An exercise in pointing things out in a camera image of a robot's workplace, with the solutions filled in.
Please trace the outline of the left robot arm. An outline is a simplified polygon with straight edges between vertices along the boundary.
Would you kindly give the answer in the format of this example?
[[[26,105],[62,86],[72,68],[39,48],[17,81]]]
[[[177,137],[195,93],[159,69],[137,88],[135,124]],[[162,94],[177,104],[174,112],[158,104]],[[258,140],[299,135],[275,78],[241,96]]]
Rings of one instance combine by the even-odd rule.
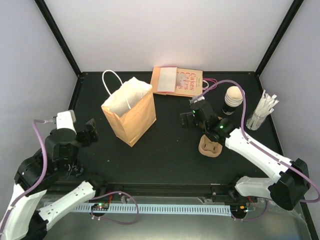
[[[107,183],[92,174],[68,194],[38,209],[42,197],[61,176],[78,176],[83,172],[78,152],[98,141],[96,122],[90,119],[79,132],[71,127],[57,128],[46,139],[40,136],[38,139],[41,148],[25,159],[15,174],[13,194],[0,224],[2,240],[42,240],[75,207],[107,195]]]

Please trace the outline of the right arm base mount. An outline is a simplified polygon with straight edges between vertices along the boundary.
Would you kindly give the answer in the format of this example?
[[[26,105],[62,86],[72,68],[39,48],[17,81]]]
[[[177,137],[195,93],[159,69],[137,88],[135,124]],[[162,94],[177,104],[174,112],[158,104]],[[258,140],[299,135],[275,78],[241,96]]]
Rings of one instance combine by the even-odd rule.
[[[223,203],[257,203],[258,198],[255,196],[242,196],[233,185],[218,184],[210,187],[211,194],[209,195],[214,202]]]

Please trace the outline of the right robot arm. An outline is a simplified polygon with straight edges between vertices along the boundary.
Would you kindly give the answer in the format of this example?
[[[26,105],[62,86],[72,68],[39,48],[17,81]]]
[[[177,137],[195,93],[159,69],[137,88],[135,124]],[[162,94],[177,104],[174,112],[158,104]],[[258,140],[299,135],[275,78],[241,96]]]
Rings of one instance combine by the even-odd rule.
[[[305,161],[291,160],[270,150],[234,126],[230,119],[219,118],[206,100],[191,104],[190,109],[180,114],[183,127],[201,129],[209,140],[238,153],[267,175],[266,178],[240,177],[227,189],[230,200],[238,202],[247,196],[271,199],[288,211],[302,200],[311,186],[306,180],[309,170]]]

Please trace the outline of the black paper cup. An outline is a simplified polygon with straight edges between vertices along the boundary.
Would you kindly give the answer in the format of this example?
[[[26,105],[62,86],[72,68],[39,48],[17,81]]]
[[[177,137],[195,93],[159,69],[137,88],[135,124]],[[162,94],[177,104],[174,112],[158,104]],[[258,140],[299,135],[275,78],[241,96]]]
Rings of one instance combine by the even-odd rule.
[[[76,159],[73,163],[70,163],[68,166],[69,166],[68,174],[67,174],[68,177],[69,176],[78,177],[84,171],[83,165],[78,159]]]

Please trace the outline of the orange paper bag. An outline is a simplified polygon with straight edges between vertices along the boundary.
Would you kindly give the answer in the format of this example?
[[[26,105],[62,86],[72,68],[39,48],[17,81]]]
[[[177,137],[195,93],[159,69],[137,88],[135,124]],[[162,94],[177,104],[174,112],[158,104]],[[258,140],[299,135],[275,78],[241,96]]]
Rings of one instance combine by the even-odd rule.
[[[114,74],[120,82],[120,87],[113,93],[105,82],[106,73]],[[136,77],[123,82],[109,69],[102,73],[101,79],[109,94],[101,109],[116,137],[133,147],[157,120],[153,86]]]

